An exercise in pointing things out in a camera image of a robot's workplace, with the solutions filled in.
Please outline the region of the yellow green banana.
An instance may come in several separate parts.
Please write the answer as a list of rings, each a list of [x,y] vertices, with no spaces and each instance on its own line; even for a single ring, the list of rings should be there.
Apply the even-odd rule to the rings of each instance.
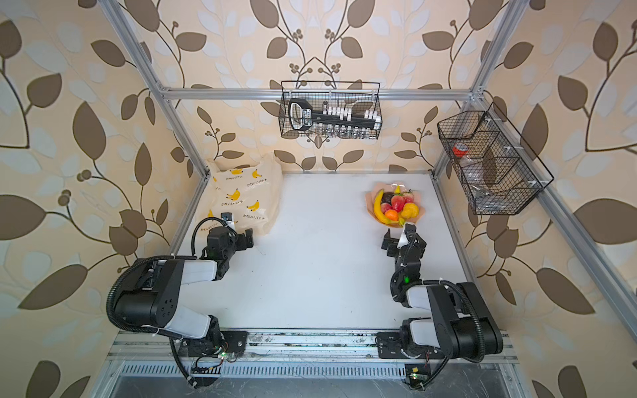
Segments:
[[[376,219],[379,222],[381,222],[382,224],[385,224],[385,225],[391,225],[391,224],[393,224],[393,220],[391,220],[390,218],[386,217],[384,212],[382,211],[383,195],[384,195],[384,190],[381,189],[381,190],[378,191],[376,197],[374,198],[373,213],[374,213]]]

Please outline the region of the banana print plastic bag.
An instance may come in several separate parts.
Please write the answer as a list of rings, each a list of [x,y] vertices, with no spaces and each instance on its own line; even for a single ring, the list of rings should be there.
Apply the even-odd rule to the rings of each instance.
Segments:
[[[283,173],[274,156],[265,156],[254,167],[214,172],[200,202],[204,217],[232,214],[235,229],[270,232],[279,215]]]

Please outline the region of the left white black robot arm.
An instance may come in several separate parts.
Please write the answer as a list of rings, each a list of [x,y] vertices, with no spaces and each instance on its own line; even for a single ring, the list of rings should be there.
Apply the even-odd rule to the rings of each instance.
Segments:
[[[224,332],[217,317],[181,303],[183,287],[217,282],[232,257],[255,245],[254,232],[236,229],[230,212],[206,217],[194,227],[190,255],[156,255],[136,260],[107,295],[109,321],[125,332],[166,337],[174,358],[238,358],[247,347],[246,331]]]

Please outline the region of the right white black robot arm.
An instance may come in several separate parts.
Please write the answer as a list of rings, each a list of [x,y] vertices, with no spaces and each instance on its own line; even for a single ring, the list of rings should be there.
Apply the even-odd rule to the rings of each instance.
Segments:
[[[423,310],[424,318],[404,320],[396,333],[376,337],[381,358],[420,359],[439,354],[480,363],[502,353],[504,338],[475,283],[423,280],[426,242],[412,223],[398,238],[386,232],[381,248],[394,260],[390,294],[405,308]]]

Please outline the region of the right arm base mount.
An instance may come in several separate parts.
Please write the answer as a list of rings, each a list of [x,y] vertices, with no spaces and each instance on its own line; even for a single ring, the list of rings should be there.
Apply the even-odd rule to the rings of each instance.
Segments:
[[[383,360],[401,359],[425,361],[427,359],[441,360],[444,353],[438,348],[429,346],[416,346],[407,350],[403,348],[401,336],[398,332],[379,332],[374,339],[378,349],[378,357]]]

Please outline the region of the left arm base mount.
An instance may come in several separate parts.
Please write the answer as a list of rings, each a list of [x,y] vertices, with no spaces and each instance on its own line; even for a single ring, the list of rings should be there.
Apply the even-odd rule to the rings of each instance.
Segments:
[[[240,358],[247,348],[248,336],[245,330],[222,330],[203,339],[185,339],[178,352],[190,358],[218,358],[222,353]]]

